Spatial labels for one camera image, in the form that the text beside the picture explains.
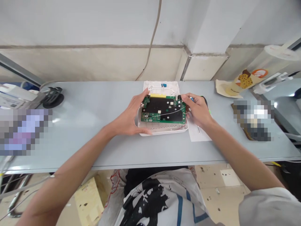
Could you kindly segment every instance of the white paper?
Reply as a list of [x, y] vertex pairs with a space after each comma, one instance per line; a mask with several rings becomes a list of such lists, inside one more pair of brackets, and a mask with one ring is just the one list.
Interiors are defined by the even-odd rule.
[[211, 138], [205, 133], [205, 131], [202, 128], [198, 127], [193, 122], [193, 119], [191, 116], [190, 116], [190, 118], [187, 118], [187, 122], [189, 125], [188, 132], [189, 132], [191, 142], [211, 141]]

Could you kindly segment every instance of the white sleeve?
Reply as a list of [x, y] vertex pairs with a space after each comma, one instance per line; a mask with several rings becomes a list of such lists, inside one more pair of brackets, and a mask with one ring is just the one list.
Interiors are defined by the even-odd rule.
[[301, 203], [285, 188], [252, 191], [239, 208], [240, 225], [301, 225]]

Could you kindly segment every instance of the white wire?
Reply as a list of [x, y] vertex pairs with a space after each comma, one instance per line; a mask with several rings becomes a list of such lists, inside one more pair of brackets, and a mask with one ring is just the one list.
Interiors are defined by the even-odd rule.
[[20, 206], [29, 196], [31, 196], [33, 193], [37, 192], [38, 190], [33, 191], [32, 193], [30, 193], [25, 199], [23, 199], [18, 205], [16, 205], [14, 208], [12, 208], [11, 211], [9, 211], [4, 217], [2, 217], [0, 219], [0, 221], [2, 221], [7, 215], [9, 215], [12, 211], [14, 211], [18, 206]]
[[301, 161], [286, 161], [286, 162], [301, 163]]
[[178, 111], [180, 111], [180, 110], [177, 110], [177, 111], [174, 111], [174, 112], [171, 112], [171, 113], [167, 113], [167, 114], [162, 114], [162, 115], [169, 115], [169, 114], [173, 114], [173, 113], [176, 113], [176, 112], [178, 112]]
[[24, 190], [26, 190], [26, 189], [28, 189], [28, 188], [31, 188], [31, 187], [33, 187], [33, 186], [36, 186], [36, 185], [40, 184], [40, 183], [43, 183], [44, 181], [46, 181], [46, 180], [49, 179], [50, 177], [52, 178], [52, 177], [54, 177], [54, 175], [45, 177], [44, 179], [42, 179], [42, 180], [40, 180], [40, 181], [38, 181], [38, 182], [36, 182], [36, 183], [33, 183], [33, 184], [31, 184], [31, 185], [28, 185], [28, 186], [25, 186], [25, 187], [22, 187], [22, 188], [19, 188], [19, 189], [16, 189], [16, 190], [13, 190], [13, 191], [4, 193], [4, 194], [1, 194], [1, 195], [0, 195], [0, 199], [4, 199], [4, 198], [6, 198], [6, 197], [8, 197], [8, 196], [14, 195], [14, 194], [16, 194], [16, 193], [18, 193], [18, 192], [24, 191]]
[[158, 14], [157, 14], [157, 20], [156, 20], [156, 25], [155, 25], [155, 28], [154, 28], [154, 32], [153, 32], [153, 36], [151, 37], [151, 41], [150, 41], [150, 47], [148, 49], [148, 55], [147, 55], [147, 60], [146, 60], [146, 64], [142, 70], [142, 72], [140, 73], [140, 75], [136, 78], [135, 81], [137, 81], [141, 75], [144, 73], [145, 69], [146, 69], [146, 66], [148, 64], [148, 61], [150, 59], [150, 54], [151, 54], [151, 47], [153, 46], [153, 41], [154, 41], [154, 37], [155, 37], [155, 34], [156, 34], [156, 30], [157, 30], [157, 27], [158, 27], [158, 23], [159, 23], [159, 18], [160, 18], [160, 12], [161, 12], [161, 5], [162, 5], [162, 0], [159, 0], [159, 7], [158, 7]]

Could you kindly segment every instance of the concrete wall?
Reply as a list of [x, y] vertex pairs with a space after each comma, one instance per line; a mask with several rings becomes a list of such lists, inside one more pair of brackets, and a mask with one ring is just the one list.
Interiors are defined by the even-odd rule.
[[[146, 62], [158, 3], [1, 1], [0, 53], [45, 81], [134, 80]], [[227, 80], [258, 52], [240, 44], [282, 44], [300, 27], [298, 0], [163, 0], [141, 80], [178, 80], [190, 52], [185, 80], [210, 80], [221, 66], [214, 78]], [[0, 81], [8, 80], [20, 79], [0, 70]]]
[[[193, 0], [163, 0], [154, 44], [181, 45]], [[159, 0], [0, 2], [0, 45], [149, 45]]]
[[261, 0], [231, 44], [281, 45], [301, 31], [301, 1]]

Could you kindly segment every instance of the red wire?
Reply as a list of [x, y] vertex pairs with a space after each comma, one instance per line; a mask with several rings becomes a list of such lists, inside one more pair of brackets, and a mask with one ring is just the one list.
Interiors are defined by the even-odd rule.
[[[186, 123], [187, 123], [187, 119], [185, 120], [185, 125], [184, 125], [184, 126], [186, 126]], [[182, 129], [184, 126], [178, 128], [178, 129], [176, 129], [176, 130]], [[176, 130], [174, 130], [174, 131], [176, 131]]]

